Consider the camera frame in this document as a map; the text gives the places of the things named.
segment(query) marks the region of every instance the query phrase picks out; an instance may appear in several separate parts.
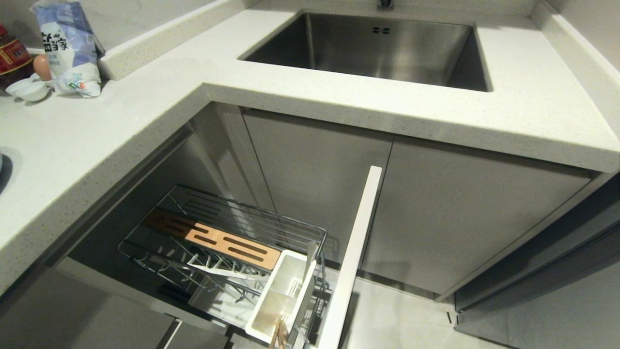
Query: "bottle label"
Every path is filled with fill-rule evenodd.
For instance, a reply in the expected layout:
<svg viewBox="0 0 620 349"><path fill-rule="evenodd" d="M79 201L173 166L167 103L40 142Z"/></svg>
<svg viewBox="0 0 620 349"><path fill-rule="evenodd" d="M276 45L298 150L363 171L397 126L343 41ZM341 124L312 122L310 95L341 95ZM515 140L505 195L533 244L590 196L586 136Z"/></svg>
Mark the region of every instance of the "bottle label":
<svg viewBox="0 0 620 349"><path fill-rule="evenodd" d="M10 73L32 62L32 57L19 40L0 46L0 75Z"/></svg>

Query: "wooden cutting board holder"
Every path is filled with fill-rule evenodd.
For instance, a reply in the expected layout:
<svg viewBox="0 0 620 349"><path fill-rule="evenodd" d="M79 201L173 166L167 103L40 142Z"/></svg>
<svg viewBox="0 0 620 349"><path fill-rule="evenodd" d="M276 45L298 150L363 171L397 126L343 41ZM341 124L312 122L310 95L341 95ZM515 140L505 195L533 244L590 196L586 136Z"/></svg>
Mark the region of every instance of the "wooden cutting board holder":
<svg viewBox="0 0 620 349"><path fill-rule="evenodd" d="M164 210L154 209L144 223L152 228L184 238L202 247L237 258L246 263L273 270L280 251L238 237L194 220L179 217Z"/></svg>

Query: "white quartz countertop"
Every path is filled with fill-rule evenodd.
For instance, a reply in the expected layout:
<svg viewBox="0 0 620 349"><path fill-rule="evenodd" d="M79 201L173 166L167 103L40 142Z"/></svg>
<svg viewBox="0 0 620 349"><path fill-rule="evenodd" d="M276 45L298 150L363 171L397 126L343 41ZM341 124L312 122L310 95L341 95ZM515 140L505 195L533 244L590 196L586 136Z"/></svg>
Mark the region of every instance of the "white quartz countertop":
<svg viewBox="0 0 620 349"><path fill-rule="evenodd" d="M0 97L0 292L86 209L211 101L455 143L602 172L620 142L529 20L372 4L264 1L173 49L93 99ZM299 11L432 20L477 29L483 93L237 58Z"/></svg>

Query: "sink basin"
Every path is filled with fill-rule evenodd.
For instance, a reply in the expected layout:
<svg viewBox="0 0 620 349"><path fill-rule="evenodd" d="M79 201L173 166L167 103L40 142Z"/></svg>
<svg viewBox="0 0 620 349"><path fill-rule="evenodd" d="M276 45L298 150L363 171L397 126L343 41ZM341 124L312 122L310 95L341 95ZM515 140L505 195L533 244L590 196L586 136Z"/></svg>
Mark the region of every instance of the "sink basin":
<svg viewBox="0 0 620 349"><path fill-rule="evenodd" d="M489 91L467 25L306 13L244 60Z"/></svg>

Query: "cabinet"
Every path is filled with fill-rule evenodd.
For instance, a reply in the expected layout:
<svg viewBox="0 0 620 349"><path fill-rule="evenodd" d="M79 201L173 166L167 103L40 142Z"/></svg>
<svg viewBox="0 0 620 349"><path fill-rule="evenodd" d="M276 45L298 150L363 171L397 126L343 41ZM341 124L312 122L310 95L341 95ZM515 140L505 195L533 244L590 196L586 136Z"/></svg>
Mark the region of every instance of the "cabinet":
<svg viewBox="0 0 620 349"><path fill-rule="evenodd" d="M589 181L585 170L398 137L362 268L443 294Z"/></svg>
<svg viewBox="0 0 620 349"><path fill-rule="evenodd" d="M325 257L341 263L368 168L385 168L392 137L264 111L244 117L276 211L327 229Z"/></svg>

